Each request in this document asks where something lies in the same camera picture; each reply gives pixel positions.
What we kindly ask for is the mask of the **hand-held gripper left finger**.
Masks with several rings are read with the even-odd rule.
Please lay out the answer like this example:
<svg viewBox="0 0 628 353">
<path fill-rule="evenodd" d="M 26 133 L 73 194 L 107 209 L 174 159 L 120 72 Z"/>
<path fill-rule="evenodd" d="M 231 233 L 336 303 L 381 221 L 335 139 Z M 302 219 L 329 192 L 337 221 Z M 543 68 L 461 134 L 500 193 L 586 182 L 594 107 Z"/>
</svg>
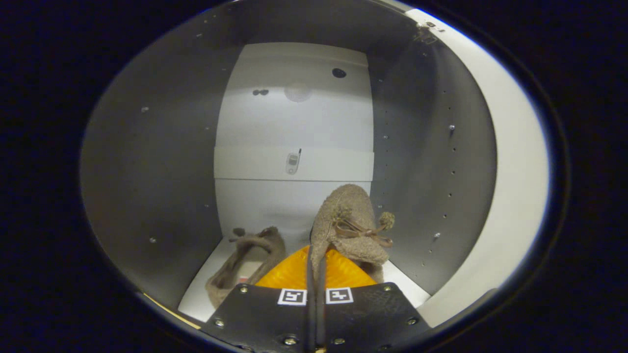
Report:
<svg viewBox="0 0 628 353">
<path fill-rule="evenodd" d="M 313 353 L 314 291 L 238 284 L 201 326 L 233 353 Z"/>
</svg>

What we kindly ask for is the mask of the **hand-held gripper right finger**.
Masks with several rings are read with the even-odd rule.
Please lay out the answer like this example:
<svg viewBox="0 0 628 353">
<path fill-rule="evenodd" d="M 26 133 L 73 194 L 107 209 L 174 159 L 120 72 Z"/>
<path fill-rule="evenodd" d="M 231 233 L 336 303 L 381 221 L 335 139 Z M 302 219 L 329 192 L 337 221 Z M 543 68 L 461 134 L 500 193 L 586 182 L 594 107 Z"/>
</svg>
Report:
<svg viewBox="0 0 628 353">
<path fill-rule="evenodd" d="M 431 327 L 395 283 L 333 287 L 328 279 L 348 270 L 341 255 L 319 262 L 316 287 L 316 348 L 323 353 L 404 353 L 431 333 Z"/>
</svg>

